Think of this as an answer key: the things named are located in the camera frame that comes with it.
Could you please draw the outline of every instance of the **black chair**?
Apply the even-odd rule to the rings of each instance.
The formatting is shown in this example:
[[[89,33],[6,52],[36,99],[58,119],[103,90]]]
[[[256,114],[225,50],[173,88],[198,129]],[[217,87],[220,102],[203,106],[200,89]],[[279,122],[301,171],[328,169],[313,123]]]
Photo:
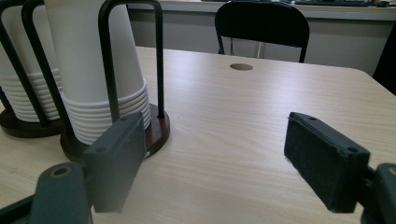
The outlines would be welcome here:
[[[379,58],[378,65],[376,66],[373,74],[379,84],[387,88],[390,92],[396,95],[396,22],[390,31],[387,43],[382,51],[381,58]]]
[[[228,2],[215,18],[219,54],[224,54],[222,36],[301,48],[304,62],[309,25],[295,7],[270,2]]]

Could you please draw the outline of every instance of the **chair backrest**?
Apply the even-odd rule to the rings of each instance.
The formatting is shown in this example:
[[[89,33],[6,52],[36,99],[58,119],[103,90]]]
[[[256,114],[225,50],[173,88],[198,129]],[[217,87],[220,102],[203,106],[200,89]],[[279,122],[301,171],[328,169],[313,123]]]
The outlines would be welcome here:
[[[394,65],[396,59],[396,22],[390,31],[387,43],[379,58],[373,78],[382,86],[396,95],[396,67]]]
[[[309,25],[295,7],[271,2],[228,2],[215,18],[219,54],[224,54],[222,36],[254,40],[301,49],[304,62],[309,40]]]

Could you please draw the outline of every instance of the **wooden table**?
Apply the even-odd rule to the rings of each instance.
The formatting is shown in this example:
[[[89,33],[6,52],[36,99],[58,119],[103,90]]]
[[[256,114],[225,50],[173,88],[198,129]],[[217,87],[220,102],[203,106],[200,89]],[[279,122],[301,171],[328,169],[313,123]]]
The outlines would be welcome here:
[[[156,103],[153,49],[138,49]],[[232,63],[253,66],[250,71]],[[166,50],[165,110],[171,135],[142,163],[121,214],[94,223],[359,223],[332,214],[283,155],[288,115],[323,120],[396,162],[396,97],[365,73],[340,67]],[[38,176],[67,161],[59,136],[0,132],[0,206],[35,192]]]

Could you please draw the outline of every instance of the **stack of paper cups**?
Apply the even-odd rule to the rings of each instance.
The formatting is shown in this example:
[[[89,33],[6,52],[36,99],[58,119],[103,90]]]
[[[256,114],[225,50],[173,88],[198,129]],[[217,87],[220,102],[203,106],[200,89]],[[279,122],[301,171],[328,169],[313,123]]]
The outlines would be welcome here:
[[[45,8],[38,7],[35,10],[33,19],[58,89],[59,91],[62,91],[61,78],[55,59],[55,51],[52,45],[50,27]],[[21,7],[10,7],[6,9],[3,13],[2,21],[12,44],[18,53],[23,68],[32,83],[38,101],[43,106],[47,118],[50,120],[58,119],[58,111],[53,103],[49,88],[45,82],[43,74],[41,73],[32,46],[30,45],[29,39],[22,25]],[[0,45],[0,86],[2,87],[2,90],[8,98],[18,119],[27,122],[39,122],[32,103],[30,102],[2,45]]]
[[[87,145],[112,123],[97,25],[103,2],[45,0],[64,86],[64,105],[76,138]],[[147,128],[150,125],[147,85],[125,6],[112,10],[109,27],[120,115],[142,112]]]

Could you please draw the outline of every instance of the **round wooden base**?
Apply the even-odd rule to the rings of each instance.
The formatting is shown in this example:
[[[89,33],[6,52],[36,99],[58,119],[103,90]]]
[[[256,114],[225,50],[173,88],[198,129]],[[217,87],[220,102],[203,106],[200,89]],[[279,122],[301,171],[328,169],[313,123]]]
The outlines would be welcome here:
[[[40,122],[25,122],[18,119],[14,113],[4,110],[0,114],[0,126],[11,136],[20,138],[40,138],[60,134],[64,128],[59,119],[51,120],[43,127]]]
[[[146,151],[147,156],[152,156],[160,150],[169,137],[170,120],[165,112],[163,119],[157,118],[158,106],[150,104],[151,123],[145,130],[146,134]],[[61,134],[61,146],[64,150],[64,155],[70,161],[82,162],[82,156],[85,149],[89,146],[81,143],[73,134]]]

